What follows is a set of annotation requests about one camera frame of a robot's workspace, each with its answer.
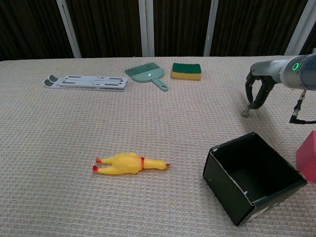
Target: green light ring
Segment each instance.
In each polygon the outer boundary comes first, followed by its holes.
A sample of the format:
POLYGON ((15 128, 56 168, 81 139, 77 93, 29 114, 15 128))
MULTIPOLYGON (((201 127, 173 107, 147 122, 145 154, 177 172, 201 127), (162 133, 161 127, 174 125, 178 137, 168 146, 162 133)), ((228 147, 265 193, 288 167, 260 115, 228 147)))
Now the green light ring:
POLYGON ((296 71, 299 66, 300 66, 299 63, 295 63, 295 64, 293 65, 293 67, 292 67, 292 70, 293 70, 293 71, 296 71))

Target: black cable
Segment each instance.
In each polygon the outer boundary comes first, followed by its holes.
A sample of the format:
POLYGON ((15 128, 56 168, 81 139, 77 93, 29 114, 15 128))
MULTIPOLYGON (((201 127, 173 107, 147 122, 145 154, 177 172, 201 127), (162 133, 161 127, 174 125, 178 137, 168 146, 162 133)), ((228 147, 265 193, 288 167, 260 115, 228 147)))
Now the black cable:
POLYGON ((298 112, 300 112, 302 102, 305 99, 305 94, 306 94, 306 91, 304 90, 302 95, 300 96, 300 99, 297 101, 296 106, 294 107, 294 111, 293 111, 293 114, 291 116, 290 123, 295 123, 295 124, 314 124, 314 123, 316 123, 316 121, 305 121, 305 120, 297 119, 298 112))

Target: brush bristles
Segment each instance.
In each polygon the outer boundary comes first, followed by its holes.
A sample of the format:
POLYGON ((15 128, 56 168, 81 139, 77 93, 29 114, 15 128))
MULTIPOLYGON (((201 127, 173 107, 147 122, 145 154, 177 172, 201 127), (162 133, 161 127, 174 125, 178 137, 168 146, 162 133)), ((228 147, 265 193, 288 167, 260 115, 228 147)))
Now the brush bristles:
POLYGON ((156 65, 155 63, 148 63, 148 64, 138 66, 135 68, 126 69, 125 72, 129 76, 134 76, 134 75, 146 73, 146 72, 149 72, 151 70, 158 69, 158 68, 159 68, 159 66, 156 65))

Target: dustpan handle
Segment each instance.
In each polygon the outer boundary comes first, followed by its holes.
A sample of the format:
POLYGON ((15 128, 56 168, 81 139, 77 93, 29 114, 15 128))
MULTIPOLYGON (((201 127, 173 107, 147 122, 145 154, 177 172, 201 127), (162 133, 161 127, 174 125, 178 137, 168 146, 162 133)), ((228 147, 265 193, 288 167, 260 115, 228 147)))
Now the dustpan handle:
POLYGON ((168 86, 164 84, 159 78, 152 79, 153 83, 160 88, 162 91, 168 91, 168 86))

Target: open box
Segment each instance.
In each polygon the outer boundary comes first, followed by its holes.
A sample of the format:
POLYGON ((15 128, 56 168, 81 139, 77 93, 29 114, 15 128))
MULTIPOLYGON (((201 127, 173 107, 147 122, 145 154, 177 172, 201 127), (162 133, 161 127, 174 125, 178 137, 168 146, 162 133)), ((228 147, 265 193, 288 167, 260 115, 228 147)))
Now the open box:
POLYGON ((307 184, 255 132, 211 148, 203 178, 236 226, 284 201, 307 184))

